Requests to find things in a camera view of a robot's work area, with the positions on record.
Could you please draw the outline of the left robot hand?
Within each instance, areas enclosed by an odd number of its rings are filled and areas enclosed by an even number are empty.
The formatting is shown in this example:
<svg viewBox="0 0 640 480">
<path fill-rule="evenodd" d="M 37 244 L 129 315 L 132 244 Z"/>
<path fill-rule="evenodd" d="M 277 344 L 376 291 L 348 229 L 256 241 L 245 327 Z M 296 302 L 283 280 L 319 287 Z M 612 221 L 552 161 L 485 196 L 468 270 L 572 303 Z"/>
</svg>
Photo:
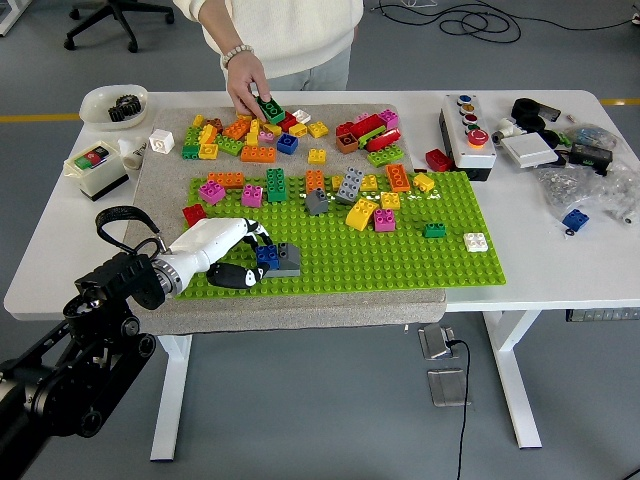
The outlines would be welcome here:
<svg viewBox="0 0 640 480">
<path fill-rule="evenodd" d="M 248 289 L 258 283 L 269 270 L 266 263 L 254 269 L 219 263 L 229 250 L 240 241 L 253 250 L 259 246 L 256 236 L 265 245 L 272 245 L 269 233 L 258 221 L 246 218 L 210 218 L 199 220 L 169 247 L 168 253 L 159 254 L 154 268 L 165 292 L 182 293 L 196 273 L 207 272 L 213 285 Z"/>
</svg>

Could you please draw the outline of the person's right hand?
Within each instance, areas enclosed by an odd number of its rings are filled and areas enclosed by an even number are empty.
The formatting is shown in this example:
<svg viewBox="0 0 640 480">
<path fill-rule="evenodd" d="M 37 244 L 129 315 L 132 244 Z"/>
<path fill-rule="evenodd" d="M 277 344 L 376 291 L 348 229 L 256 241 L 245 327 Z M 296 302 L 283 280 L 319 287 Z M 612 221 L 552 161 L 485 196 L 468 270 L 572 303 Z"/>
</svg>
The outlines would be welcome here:
<svg viewBox="0 0 640 480">
<path fill-rule="evenodd" d="M 250 51 L 236 54 L 227 64 L 227 92 L 237 113 L 253 115 L 266 120 L 259 107 L 253 89 L 256 88 L 264 102 L 271 99 L 271 92 L 261 61 Z"/>
</svg>

